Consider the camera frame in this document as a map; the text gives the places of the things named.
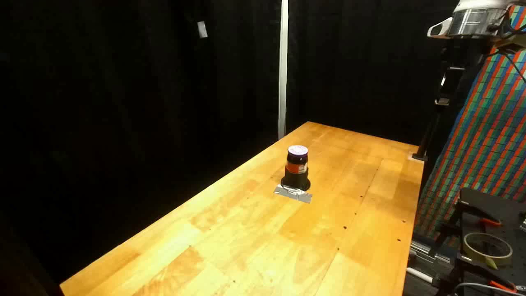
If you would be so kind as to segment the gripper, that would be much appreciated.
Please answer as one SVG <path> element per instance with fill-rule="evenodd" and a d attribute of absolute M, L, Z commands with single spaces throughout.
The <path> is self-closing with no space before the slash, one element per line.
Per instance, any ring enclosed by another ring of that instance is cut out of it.
<path fill-rule="evenodd" d="M 452 102 L 462 76 L 487 57 L 493 47 L 488 39 L 449 39 L 442 48 L 442 78 L 436 107 Z"/>

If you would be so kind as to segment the white vertical pole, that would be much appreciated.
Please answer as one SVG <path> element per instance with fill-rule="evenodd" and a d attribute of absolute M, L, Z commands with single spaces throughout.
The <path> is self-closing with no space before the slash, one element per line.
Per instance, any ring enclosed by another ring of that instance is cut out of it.
<path fill-rule="evenodd" d="M 278 138 L 286 135 L 289 0 L 281 0 L 279 35 Z"/>

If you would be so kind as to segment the strip of grey tape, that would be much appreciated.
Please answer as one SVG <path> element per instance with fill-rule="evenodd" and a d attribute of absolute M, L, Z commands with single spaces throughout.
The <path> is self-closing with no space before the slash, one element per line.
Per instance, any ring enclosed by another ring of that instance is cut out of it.
<path fill-rule="evenodd" d="M 306 204 L 312 202 L 312 194 L 294 187 L 278 184 L 275 187 L 274 193 Z"/>

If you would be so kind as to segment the roll of masking tape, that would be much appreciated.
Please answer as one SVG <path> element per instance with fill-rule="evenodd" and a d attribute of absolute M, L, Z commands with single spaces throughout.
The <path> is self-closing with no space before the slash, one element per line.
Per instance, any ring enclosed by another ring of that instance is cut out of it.
<path fill-rule="evenodd" d="M 513 248 L 505 240 L 491 234 L 466 234 L 462 238 L 462 247 L 471 260 L 494 270 L 512 266 Z"/>

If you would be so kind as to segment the colourful striped cloth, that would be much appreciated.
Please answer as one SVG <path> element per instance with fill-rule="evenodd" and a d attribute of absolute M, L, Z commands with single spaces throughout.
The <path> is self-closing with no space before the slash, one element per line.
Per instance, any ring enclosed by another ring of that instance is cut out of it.
<path fill-rule="evenodd" d="M 526 203 L 526 0 L 514 0 L 470 88 L 442 112 L 427 150 L 414 234 L 430 241 L 470 188 Z"/>

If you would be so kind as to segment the jar with purple lid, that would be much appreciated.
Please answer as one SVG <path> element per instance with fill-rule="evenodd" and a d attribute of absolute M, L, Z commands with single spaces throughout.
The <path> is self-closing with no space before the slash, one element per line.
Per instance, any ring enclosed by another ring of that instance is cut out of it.
<path fill-rule="evenodd" d="M 286 170 L 293 174 L 304 174 L 308 170 L 308 148 L 306 146 L 289 146 Z"/>

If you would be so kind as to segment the black stand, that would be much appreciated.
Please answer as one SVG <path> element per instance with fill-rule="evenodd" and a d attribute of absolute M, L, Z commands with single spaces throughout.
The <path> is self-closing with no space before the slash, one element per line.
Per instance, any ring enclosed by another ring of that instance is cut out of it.
<path fill-rule="evenodd" d="M 413 153 L 412 155 L 413 159 L 423 161 L 423 162 L 426 162 L 428 160 L 427 152 L 431 144 L 431 141 L 433 139 L 436 128 L 438 127 L 440 123 L 442 112 L 444 110 L 445 110 L 445 107 L 442 105 L 435 106 L 435 112 L 426 128 L 423 138 L 419 144 L 419 148 L 417 152 Z"/>

